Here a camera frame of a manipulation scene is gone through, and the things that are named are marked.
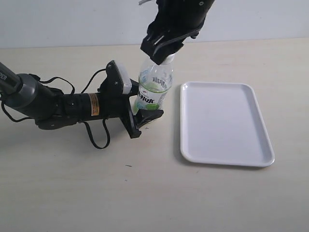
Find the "white tray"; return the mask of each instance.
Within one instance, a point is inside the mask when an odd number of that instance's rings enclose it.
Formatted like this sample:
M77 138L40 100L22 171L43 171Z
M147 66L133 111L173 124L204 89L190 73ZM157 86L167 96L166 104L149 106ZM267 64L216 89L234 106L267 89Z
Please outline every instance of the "white tray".
M184 83L181 152L196 163L271 165L274 153L253 89L239 83Z

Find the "plastic bottle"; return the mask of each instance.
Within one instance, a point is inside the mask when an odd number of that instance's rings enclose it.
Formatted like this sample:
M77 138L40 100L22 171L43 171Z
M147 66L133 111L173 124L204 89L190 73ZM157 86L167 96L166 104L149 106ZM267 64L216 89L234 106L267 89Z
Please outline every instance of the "plastic bottle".
M139 93L133 105L133 113L139 109L162 109L163 100L173 82L173 60L175 54L169 55L161 65L147 58L139 75Z

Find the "white wall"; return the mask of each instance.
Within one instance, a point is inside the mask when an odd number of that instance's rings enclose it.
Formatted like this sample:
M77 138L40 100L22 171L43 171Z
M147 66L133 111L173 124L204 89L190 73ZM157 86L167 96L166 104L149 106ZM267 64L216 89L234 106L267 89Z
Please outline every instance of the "white wall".
M156 4L0 0L0 48L140 44ZM309 37L309 0L215 0L196 41Z

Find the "black cable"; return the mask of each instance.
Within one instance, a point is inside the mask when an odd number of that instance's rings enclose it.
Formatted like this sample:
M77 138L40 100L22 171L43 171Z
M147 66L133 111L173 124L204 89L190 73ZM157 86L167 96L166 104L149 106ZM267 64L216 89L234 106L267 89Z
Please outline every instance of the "black cable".
M108 145L110 144L110 141L111 141L110 132L109 132L108 129L107 129L105 120L106 120L106 119L103 119L103 120L102 120L103 127L104 127L104 129L105 129L106 136L107 136L106 145L105 145L104 147L100 147L100 146L98 146L98 145L96 144L96 142L95 142L94 139L93 139L92 132L91 132L91 128L90 128L89 124L88 124L87 122L82 121L82 123L84 123L85 126L86 126L87 133L88 133L88 136L89 136L89 139L90 139L92 145L93 145L95 148L97 148L97 149L105 149L105 148L107 148Z
M9 118L10 120L12 120L13 122L21 122L21 121L24 121L24 120L27 120L27 119L32 119L31 117L24 117L24 118L21 118L21 119L18 119L18 120L14 119L14 118L9 114L9 112L6 111L6 109L5 109L5 107L4 107L4 102L3 102L3 101L1 102L1 108L2 108L3 112L8 116L8 118Z
M49 79L48 81L40 81L40 82L41 82L42 84L49 84L49 83L55 81L56 79L63 80L63 81L65 81L65 82L69 83L70 86L72 86L72 91L71 91L70 95L73 95L73 94L75 93L75 88L74 88L74 86L73 86L69 81L67 81L66 79L63 79L63 78L58 77L58 76L55 76L55 77L53 77L52 79Z
M83 89L83 91L82 91L81 93L84 93L84 92L86 91L86 89L89 87L90 83L92 82L93 78L95 78L95 76L96 76L98 73L100 73L100 72L102 72L102 71L105 71L105 70L106 70L106 69L100 69L100 70L96 71L95 74L93 74L93 76L90 78L88 84L86 85L86 87Z

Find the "table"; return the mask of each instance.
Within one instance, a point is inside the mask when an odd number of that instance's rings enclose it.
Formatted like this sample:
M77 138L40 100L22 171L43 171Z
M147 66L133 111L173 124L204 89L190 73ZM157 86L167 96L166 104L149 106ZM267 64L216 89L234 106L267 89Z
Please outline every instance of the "table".
M105 150L91 145L82 124L43 131L32 120L15 124L0 113L0 230L307 232L308 54L309 38L188 43L174 61L164 116L144 126L139 139L130 139L118 119L108 120L112 141ZM145 57L136 45L0 50L14 72L61 76L77 91L112 59L137 80ZM104 78L98 75L88 92ZM179 93L186 81L252 86L274 164L253 169L185 161ZM70 91L60 81L53 86ZM101 122L91 127L104 144Z

